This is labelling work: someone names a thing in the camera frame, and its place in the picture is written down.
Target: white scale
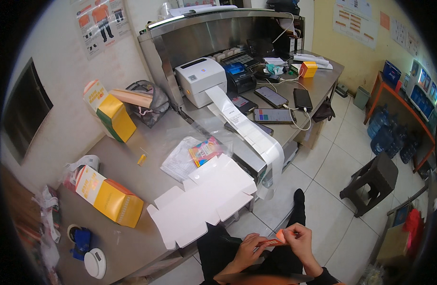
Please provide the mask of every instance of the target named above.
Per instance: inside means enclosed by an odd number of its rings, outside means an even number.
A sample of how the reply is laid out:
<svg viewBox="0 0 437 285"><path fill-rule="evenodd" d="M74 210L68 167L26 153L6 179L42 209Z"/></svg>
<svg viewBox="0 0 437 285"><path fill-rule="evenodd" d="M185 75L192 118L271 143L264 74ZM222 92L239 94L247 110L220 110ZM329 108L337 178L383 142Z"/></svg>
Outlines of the white scale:
<svg viewBox="0 0 437 285"><path fill-rule="evenodd" d="M96 279L102 279L106 273L106 257L99 248L94 248L85 254L84 264L90 276Z"/></svg>

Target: window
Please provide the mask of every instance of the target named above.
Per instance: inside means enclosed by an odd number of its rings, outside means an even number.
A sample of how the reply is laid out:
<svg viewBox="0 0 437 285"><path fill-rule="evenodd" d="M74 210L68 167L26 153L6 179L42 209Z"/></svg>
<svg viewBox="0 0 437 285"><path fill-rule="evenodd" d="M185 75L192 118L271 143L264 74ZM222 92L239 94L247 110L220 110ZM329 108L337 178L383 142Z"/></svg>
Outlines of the window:
<svg viewBox="0 0 437 285"><path fill-rule="evenodd" d="M6 144L18 163L52 107L30 58L10 93L2 120Z"/></svg>

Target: poster with clothing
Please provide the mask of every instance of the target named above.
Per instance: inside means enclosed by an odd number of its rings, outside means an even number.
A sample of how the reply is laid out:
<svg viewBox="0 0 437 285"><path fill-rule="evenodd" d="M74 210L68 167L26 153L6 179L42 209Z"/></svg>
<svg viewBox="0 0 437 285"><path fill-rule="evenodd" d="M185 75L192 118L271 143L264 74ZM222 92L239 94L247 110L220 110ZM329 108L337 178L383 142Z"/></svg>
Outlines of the poster with clothing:
<svg viewBox="0 0 437 285"><path fill-rule="evenodd" d="M77 0L71 8L88 60L131 34L123 0Z"/></svg>

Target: black stool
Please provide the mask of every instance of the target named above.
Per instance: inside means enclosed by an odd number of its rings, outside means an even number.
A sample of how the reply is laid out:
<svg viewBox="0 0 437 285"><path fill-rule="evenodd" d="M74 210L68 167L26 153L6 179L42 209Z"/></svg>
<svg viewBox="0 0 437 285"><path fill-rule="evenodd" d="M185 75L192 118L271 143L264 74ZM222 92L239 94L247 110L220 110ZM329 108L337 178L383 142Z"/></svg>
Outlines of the black stool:
<svg viewBox="0 0 437 285"><path fill-rule="evenodd" d="M355 214L355 217L358 218L380 203L380 201L394 190L398 172L397 166L388 155L382 151L378 156L374 157L374 159L352 175L350 184L340 191L340 198L348 198L352 201L358 209ZM370 186L370 201L367 205L357 193L357 190L366 184Z"/></svg>

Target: black shoe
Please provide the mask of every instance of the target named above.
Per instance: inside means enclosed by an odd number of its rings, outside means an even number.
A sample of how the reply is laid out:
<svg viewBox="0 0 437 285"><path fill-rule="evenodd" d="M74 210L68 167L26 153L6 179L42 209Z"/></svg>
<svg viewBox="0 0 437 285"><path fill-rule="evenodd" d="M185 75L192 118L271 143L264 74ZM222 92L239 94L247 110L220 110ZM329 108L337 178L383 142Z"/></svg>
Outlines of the black shoe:
<svg viewBox="0 0 437 285"><path fill-rule="evenodd" d="M304 204L305 196L302 189L298 188L298 190L295 191L295 194L293 195L293 200L295 202L295 205Z"/></svg>

